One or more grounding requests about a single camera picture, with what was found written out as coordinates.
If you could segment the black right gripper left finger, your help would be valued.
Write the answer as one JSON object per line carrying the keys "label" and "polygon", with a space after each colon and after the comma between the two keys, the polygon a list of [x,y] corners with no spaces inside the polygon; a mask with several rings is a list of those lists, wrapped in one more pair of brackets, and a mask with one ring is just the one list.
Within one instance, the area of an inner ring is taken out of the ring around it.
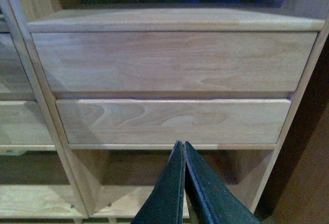
{"label": "black right gripper left finger", "polygon": [[150,196],[132,223],[182,223],[186,160],[177,141]]}

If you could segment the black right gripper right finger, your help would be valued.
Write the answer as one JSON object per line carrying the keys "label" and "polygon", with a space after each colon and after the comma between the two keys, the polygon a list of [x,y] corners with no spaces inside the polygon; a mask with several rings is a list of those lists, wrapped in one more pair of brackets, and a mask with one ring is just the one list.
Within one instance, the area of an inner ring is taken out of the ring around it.
{"label": "black right gripper right finger", "polygon": [[185,142],[185,191],[199,223],[261,223],[225,186],[209,164]]}

